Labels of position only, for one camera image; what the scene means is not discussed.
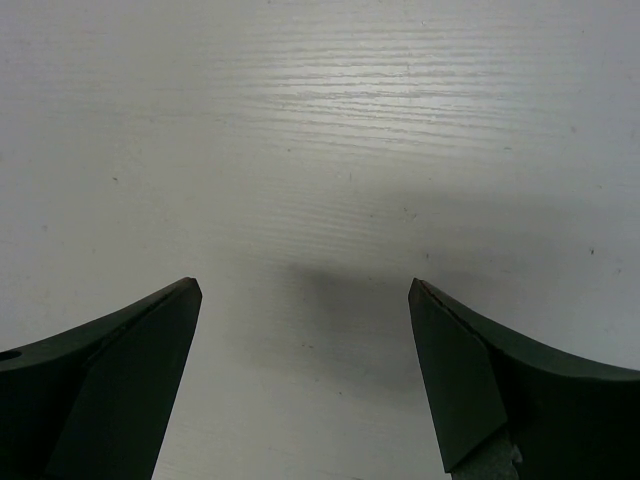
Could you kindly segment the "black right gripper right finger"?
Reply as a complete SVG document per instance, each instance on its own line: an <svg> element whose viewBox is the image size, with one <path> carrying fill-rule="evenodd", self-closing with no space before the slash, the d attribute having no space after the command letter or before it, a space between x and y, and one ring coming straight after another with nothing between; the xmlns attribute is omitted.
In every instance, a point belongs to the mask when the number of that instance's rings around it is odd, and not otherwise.
<svg viewBox="0 0 640 480"><path fill-rule="evenodd" d="M454 479L635 479L639 374L533 340L426 281L408 294L443 468Z"/></svg>

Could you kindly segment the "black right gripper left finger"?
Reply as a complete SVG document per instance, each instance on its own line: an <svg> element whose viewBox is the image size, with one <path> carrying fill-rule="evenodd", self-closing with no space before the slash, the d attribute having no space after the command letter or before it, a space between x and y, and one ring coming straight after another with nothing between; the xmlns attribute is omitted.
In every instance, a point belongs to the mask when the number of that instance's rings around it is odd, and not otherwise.
<svg viewBox="0 0 640 480"><path fill-rule="evenodd" d="M186 277L2 352L2 478L151 478L201 302Z"/></svg>

